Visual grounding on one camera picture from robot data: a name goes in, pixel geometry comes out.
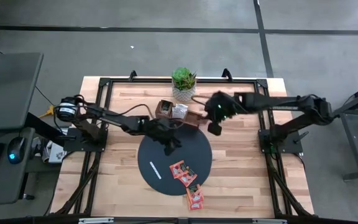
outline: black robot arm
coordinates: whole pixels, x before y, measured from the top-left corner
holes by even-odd
[[[85,113],[81,113],[81,108],[85,109]],[[153,141],[158,141],[165,146],[166,155],[172,153],[175,148],[181,147],[180,141],[174,137],[177,128],[177,120],[174,119],[150,120],[149,116],[124,116],[124,113],[115,113],[94,103],[88,103],[80,95],[62,99],[60,105],[55,107],[55,113],[58,119],[74,124],[82,132],[84,140],[88,142],[97,144],[101,139],[101,129],[87,121],[87,119],[97,119],[119,126],[130,135],[145,135]]]
[[[259,93],[234,93],[230,96],[221,91],[214,93],[206,102],[204,110],[208,112],[206,119],[212,121],[208,131],[220,135],[221,121],[237,114],[252,114],[263,110],[302,111],[303,115],[270,128],[270,140],[280,141],[290,133],[311,124],[327,125],[332,122],[331,105],[316,95],[297,97],[270,97]]]

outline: white pot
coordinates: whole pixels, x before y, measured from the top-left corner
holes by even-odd
[[[187,102],[191,100],[191,97],[196,94],[196,84],[189,90],[179,90],[172,83],[172,95],[180,102]]]

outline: computer mouse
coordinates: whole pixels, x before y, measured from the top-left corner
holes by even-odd
[[[11,164],[18,164],[24,158],[25,138],[16,137],[10,141],[7,146],[7,159]]]

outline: succulent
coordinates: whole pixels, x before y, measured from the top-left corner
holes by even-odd
[[[188,68],[177,68],[172,72],[174,86],[179,90],[190,90],[196,84],[196,73],[191,73]]]

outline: red packet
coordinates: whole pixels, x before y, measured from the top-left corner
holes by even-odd
[[[189,198],[187,198],[187,204],[190,211],[203,208],[203,202],[191,203]]]
[[[188,171],[186,169],[185,161],[179,161],[174,165],[170,165],[169,168],[171,169],[173,178],[177,179],[181,177],[183,174],[187,174]]]
[[[186,191],[187,197],[192,204],[204,201],[204,194],[199,184],[187,188]]]
[[[183,174],[179,180],[185,185],[185,187],[188,187],[194,179],[197,178],[197,174],[194,173],[191,169],[188,170],[187,173]]]

